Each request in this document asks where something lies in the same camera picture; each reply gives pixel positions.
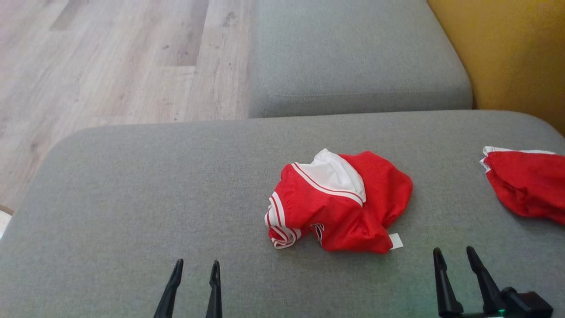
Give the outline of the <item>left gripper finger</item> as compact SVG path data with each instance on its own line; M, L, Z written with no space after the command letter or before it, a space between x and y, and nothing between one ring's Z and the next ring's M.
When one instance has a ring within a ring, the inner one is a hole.
M205 318L222 318L222 289L220 263L214 260L209 280L211 293Z
M181 284L184 260L178 259L166 284L153 318L172 318L178 286Z

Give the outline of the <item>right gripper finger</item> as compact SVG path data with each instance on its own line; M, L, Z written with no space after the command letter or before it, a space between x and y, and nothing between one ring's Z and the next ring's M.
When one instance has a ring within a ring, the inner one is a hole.
M433 261L438 316L440 318L459 318L463 313L463 306L456 299L448 279L447 264L442 251L438 247L433 250Z
M503 310L506 310L506 304L503 302L501 291L496 282L482 263L476 250L471 246L467 247L467 258L478 280L482 294L483 312L485 314L500 314Z

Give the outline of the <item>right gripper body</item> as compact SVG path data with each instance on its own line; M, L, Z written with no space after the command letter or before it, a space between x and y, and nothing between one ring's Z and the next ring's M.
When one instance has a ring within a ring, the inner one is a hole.
M506 310L500 314L462 313L459 318L551 318L554 308L534 291L519 293L512 287L501 291Z

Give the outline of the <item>red white basketball shorts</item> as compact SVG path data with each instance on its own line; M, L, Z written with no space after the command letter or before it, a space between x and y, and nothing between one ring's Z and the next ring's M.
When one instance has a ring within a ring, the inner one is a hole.
M480 164L499 201L516 215L565 226L565 155L483 147Z
M375 153L323 149L311 163L289 163L270 196L264 223L274 248L313 233L326 251L385 254L403 247L388 228L406 210L411 178Z

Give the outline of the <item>large grey sofa seat cushion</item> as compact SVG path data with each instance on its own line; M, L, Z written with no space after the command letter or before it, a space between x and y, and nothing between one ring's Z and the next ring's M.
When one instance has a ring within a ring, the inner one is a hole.
M184 259L175 318L204 317L214 260L226 318L437 316L433 249L465 312L482 310L466 247L501 288L565 318L565 226L523 219L494 194L484 146L565 155L565 137L510 111L278 117L85 129L44 159L0 240L0 318L151 318ZM322 149L374 153L414 191L387 255L277 251L263 217L287 163Z

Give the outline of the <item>white mat with brown edge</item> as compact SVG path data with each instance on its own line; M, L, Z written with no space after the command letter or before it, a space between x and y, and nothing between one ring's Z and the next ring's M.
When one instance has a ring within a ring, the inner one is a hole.
M4 236L5 231L13 217L13 214L13 210L0 204L0 240Z

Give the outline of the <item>small grey sofa cushion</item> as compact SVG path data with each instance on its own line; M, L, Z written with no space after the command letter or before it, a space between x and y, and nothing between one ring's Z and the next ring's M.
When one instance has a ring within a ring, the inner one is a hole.
M249 117L470 110L426 0L256 0Z

